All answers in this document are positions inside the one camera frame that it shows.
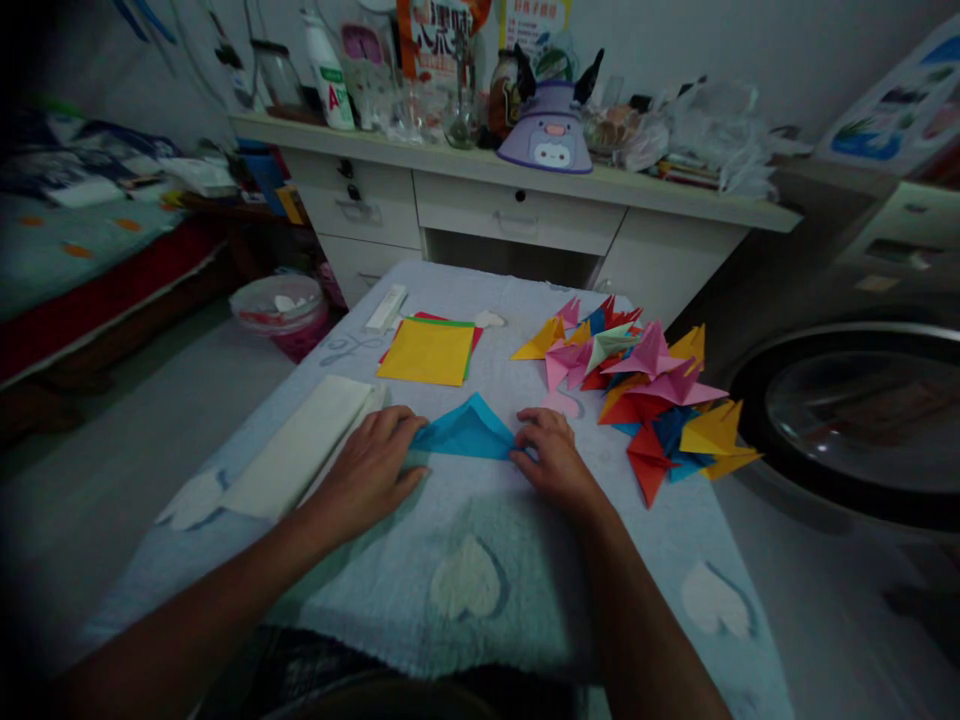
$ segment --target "drawer handle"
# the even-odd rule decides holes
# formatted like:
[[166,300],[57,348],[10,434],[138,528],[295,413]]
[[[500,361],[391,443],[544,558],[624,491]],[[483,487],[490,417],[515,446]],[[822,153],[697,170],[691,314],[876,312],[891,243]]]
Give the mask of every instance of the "drawer handle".
[[516,215],[504,215],[499,210],[495,210],[493,216],[497,219],[497,223],[500,225],[500,230],[507,233],[507,225],[513,225],[516,230],[519,230],[521,234],[524,235],[536,235],[539,230],[540,218],[539,217],[518,217]]
[[353,200],[341,200],[335,198],[334,202],[340,207],[341,212],[347,220],[358,220],[360,222],[372,222],[377,225],[383,224],[383,218],[380,214],[379,205],[371,205],[365,202],[356,202]]

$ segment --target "sticker on washing machine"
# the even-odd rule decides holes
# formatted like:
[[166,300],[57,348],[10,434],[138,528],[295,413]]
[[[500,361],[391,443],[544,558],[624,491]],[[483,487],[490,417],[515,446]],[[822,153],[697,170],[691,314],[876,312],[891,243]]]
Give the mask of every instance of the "sticker on washing machine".
[[854,287],[864,292],[886,292],[900,282],[900,278],[890,278],[883,275],[867,275]]

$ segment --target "white desk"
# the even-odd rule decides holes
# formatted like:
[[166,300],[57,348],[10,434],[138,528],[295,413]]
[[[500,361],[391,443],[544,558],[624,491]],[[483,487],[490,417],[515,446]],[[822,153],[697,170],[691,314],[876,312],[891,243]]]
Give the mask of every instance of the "white desk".
[[[566,175],[492,152],[390,143],[267,115],[230,121],[239,137],[281,148],[351,307],[401,260],[489,269],[476,262],[478,247],[484,254],[476,241],[488,238],[544,248],[545,264],[579,265],[581,287],[626,295],[667,327],[752,228],[785,233],[801,220],[771,203],[606,167]],[[343,160],[352,178],[339,172]],[[456,259],[468,246],[463,257],[474,260]],[[511,246],[489,246],[501,258],[496,269],[511,273],[503,251]]]

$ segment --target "washing machine door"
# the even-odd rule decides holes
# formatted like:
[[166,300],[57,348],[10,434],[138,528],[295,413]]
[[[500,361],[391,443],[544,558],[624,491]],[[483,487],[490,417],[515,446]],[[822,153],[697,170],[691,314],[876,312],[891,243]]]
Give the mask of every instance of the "washing machine door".
[[915,323],[789,335],[737,373],[740,433],[787,481],[880,520],[960,532],[960,332]]

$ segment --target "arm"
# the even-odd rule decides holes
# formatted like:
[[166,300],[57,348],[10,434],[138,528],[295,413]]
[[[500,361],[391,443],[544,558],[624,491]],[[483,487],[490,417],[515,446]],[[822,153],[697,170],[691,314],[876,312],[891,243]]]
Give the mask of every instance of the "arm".
[[302,507],[57,681],[70,714],[186,715],[290,586],[413,492],[427,469],[397,476],[424,424],[406,407],[368,415]]
[[572,522],[593,598],[594,635],[615,718],[729,718],[706,668],[650,576],[620,516],[583,463],[566,419],[532,408],[511,457]]

